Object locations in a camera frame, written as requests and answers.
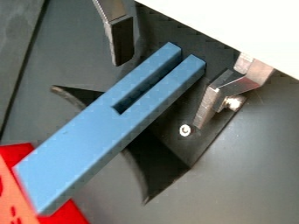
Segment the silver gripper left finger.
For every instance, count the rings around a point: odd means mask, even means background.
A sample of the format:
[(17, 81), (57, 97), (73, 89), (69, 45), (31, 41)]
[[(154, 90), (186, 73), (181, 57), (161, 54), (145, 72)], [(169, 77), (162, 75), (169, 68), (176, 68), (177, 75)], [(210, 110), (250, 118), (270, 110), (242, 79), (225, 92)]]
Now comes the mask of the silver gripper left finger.
[(111, 59), (117, 67), (135, 54), (134, 17), (123, 0), (93, 0), (102, 17), (110, 43)]

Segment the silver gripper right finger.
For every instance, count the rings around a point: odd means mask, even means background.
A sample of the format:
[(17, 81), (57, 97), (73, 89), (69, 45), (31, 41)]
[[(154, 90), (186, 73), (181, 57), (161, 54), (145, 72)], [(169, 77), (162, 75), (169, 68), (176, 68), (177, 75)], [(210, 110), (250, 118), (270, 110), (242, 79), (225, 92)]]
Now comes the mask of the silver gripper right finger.
[(274, 71), (269, 64), (242, 53), (234, 67), (208, 86), (193, 125), (202, 129), (225, 108), (238, 111), (246, 100), (242, 94), (261, 88)]

